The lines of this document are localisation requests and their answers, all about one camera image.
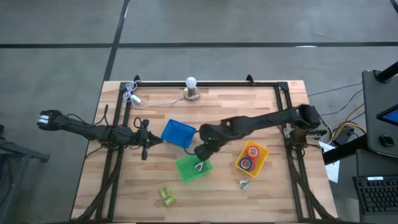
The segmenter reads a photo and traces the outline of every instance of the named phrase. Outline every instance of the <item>white paper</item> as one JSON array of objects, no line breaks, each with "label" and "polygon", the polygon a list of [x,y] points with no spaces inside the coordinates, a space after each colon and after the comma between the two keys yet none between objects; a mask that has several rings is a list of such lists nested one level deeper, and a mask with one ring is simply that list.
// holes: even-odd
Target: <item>white paper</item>
[{"label": "white paper", "polygon": [[[334,146],[331,146],[329,144],[319,142],[319,145],[324,149],[325,152],[334,149]],[[340,169],[340,161],[334,162],[332,164],[329,164],[326,167],[326,173],[328,174],[328,179],[330,181],[333,181],[334,183],[338,182],[338,171]]]}]

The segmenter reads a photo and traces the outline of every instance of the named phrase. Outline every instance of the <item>keyboard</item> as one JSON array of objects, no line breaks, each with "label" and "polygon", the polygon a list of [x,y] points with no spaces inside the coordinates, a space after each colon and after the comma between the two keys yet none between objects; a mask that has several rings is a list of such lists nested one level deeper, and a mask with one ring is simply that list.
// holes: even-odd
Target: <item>keyboard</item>
[{"label": "keyboard", "polygon": [[353,177],[366,215],[398,214],[398,176]]}]

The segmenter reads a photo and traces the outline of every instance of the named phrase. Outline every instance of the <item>blue bin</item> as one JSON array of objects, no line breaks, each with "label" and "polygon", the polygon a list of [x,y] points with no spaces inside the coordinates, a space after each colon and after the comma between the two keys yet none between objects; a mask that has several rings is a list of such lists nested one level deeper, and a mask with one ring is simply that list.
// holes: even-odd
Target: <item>blue bin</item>
[{"label": "blue bin", "polygon": [[188,149],[196,131],[197,129],[192,126],[170,119],[161,138]]}]

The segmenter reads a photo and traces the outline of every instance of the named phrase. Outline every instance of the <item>concrete floor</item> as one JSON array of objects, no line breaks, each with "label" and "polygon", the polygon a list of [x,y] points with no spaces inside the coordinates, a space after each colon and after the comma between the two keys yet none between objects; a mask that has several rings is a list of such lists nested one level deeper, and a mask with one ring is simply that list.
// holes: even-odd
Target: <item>concrete floor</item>
[{"label": "concrete floor", "polygon": [[[0,44],[112,43],[123,0],[0,0]],[[121,43],[387,42],[398,40],[398,14],[388,0],[131,0]],[[0,49],[0,123],[4,137],[51,154],[32,161],[13,223],[69,219],[87,141],[39,131],[40,110],[75,113],[91,122],[110,49]],[[110,80],[305,80],[308,94],[361,82],[384,69],[398,47],[119,49]],[[340,109],[361,86],[310,97],[320,113]],[[363,102],[357,98],[332,127]],[[365,125],[364,116],[356,120]],[[339,216],[358,221],[345,159],[331,183]]]}]

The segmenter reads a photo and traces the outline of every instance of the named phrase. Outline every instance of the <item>plug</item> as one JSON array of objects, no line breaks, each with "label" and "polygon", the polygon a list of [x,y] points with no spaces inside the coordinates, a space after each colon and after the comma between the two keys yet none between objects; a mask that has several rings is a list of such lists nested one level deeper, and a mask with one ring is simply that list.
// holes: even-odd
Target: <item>plug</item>
[{"label": "plug", "polygon": [[133,94],[130,96],[130,99],[135,105],[141,105],[142,100],[138,96]]}]

